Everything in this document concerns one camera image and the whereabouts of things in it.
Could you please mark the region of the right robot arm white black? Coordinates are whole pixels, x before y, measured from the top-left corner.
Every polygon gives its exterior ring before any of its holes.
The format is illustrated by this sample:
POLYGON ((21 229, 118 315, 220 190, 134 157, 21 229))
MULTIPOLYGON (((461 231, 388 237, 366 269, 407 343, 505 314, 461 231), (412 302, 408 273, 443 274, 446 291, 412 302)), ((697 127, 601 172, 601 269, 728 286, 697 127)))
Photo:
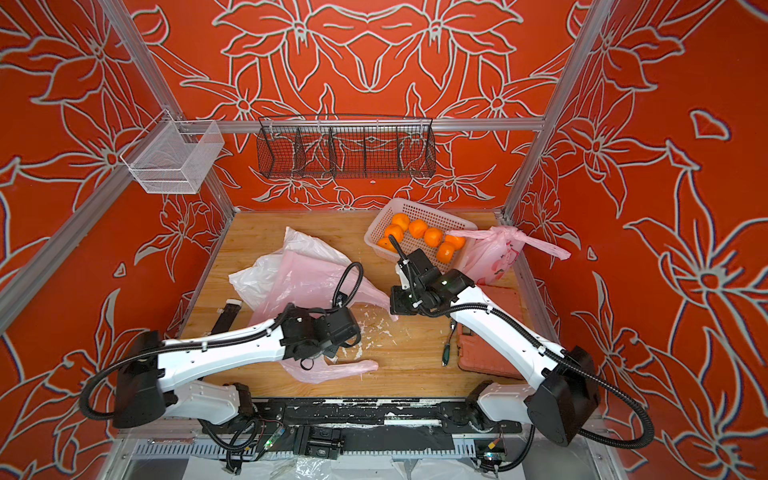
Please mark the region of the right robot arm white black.
POLYGON ((452 319, 493 347, 527 382, 524 395, 496 383, 481 389, 477 405, 488 419, 529 423, 559 446, 569 445, 576 436, 627 450, 652 443, 655 427, 649 413, 629 394, 600 378, 585 350, 567 350, 542 337, 494 303, 464 273, 441 272, 422 250, 406 254, 395 236, 388 241, 399 256, 396 272, 401 280, 391 290, 391 312, 452 319), (614 439, 586 429, 602 391, 635 413, 642 427, 638 437, 614 439))

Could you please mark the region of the plain pink plastic bag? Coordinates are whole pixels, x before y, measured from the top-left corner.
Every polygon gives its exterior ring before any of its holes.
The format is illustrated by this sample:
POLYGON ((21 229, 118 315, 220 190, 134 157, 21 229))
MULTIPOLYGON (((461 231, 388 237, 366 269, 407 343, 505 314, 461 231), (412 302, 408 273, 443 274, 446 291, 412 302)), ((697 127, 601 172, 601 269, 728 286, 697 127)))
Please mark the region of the plain pink plastic bag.
MULTIPOLYGON (((343 265, 308 258, 295 252, 285 253, 266 302, 255 311, 252 310, 250 323, 255 325, 276 317, 289 303, 304 308, 330 307, 333 292, 345 269, 343 265)), ((282 361, 281 366, 295 380, 307 384, 363 376, 379 368, 373 360, 330 365, 322 358, 314 360, 308 370, 293 359, 282 361)))

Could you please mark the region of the pink printed plastic bag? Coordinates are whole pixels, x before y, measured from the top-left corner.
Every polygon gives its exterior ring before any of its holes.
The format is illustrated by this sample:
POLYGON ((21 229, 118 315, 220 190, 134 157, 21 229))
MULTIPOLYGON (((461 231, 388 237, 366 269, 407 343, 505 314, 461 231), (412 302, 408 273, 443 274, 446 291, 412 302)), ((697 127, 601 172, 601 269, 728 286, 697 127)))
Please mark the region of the pink printed plastic bag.
POLYGON ((525 246, 531 246, 559 260, 571 257, 569 251, 528 236, 512 226, 493 226, 487 230, 449 230, 448 234, 464 238, 470 243, 462 248, 464 253, 454 268, 477 284, 488 285, 501 279, 512 269, 525 246))

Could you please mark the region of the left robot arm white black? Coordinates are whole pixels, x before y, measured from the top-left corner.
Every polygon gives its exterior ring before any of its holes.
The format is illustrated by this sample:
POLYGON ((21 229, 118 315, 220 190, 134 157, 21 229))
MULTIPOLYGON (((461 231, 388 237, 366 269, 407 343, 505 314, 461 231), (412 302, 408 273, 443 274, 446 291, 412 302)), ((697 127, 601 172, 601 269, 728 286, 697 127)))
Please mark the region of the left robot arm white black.
POLYGON ((171 415, 225 423, 240 413, 244 400, 234 387, 204 387, 200 379, 285 360, 311 370, 320 358, 333 358, 339 349, 360 343, 361 329, 348 307, 353 297, 336 289, 328 308, 290 303, 256 326, 190 340, 142 332, 87 381, 78 408, 86 418, 109 421, 118 429, 171 415))

